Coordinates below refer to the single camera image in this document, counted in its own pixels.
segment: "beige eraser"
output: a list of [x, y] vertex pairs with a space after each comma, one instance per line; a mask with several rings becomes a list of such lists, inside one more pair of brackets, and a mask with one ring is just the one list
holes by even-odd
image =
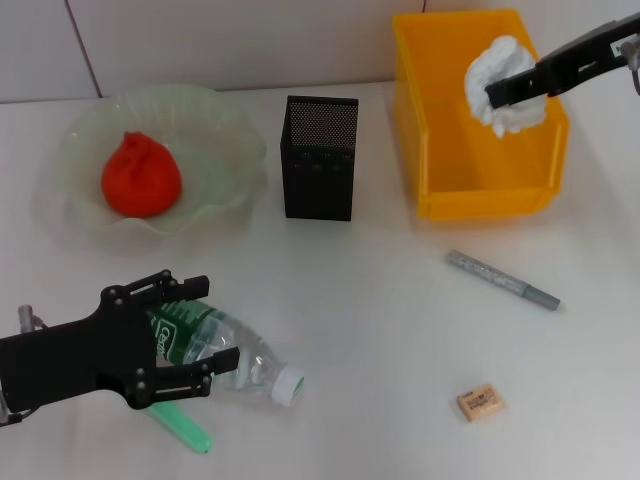
[[475, 422], [504, 408], [502, 398], [491, 385], [484, 385], [460, 395], [458, 405], [470, 422]]

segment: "yellow plastic bin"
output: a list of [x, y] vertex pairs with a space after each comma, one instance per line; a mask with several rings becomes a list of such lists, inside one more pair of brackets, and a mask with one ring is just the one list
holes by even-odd
[[535, 213], [560, 191], [569, 120], [557, 98], [537, 127], [499, 139], [471, 116], [464, 77], [501, 35], [535, 56], [516, 10], [393, 18], [394, 116], [418, 215], [432, 220]]

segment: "white cloth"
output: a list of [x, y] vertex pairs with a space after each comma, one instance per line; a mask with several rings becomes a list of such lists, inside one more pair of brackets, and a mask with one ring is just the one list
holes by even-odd
[[519, 133], [523, 128], [544, 122], [546, 98], [540, 96], [494, 109], [485, 88], [498, 80], [533, 68], [536, 64], [531, 53], [513, 37], [497, 38], [491, 48], [469, 67], [465, 77], [465, 92], [471, 113], [485, 125], [492, 125], [502, 138], [506, 131]]

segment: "white bottle cap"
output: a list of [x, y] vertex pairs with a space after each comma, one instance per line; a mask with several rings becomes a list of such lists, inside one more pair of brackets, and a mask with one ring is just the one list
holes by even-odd
[[303, 385], [304, 372], [291, 365], [285, 365], [273, 384], [271, 399], [280, 405], [290, 407], [302, 391]]

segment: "white table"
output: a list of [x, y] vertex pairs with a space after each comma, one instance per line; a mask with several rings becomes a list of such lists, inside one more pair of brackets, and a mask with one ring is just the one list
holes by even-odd
[[[171, 268], [305, 369], [291, 409], [216, 393], [183, 408], [198, 455], [112, 393], [0, 430], [3, 479], [637, 479], [640, 162], [604, 163], [574, 121], [563, 194], [526, 219], [415, 220], [388, 115], [392, 86], [233, 93], [266, 139], [251, 208], [179, 236], [96, 236], [51, 194], [65, 129], [96, 101], [0, 106], [0, 335], [31, 303], [84, 318], [100, 290]], [[288, 94], [360, 99], [354, 220], [287, 220], [279, 140]], [[560, 297], [548, 312], [447, 266], [450, 248]], [[492, 382], [507, 410], [466, 424], [454, 401]]]

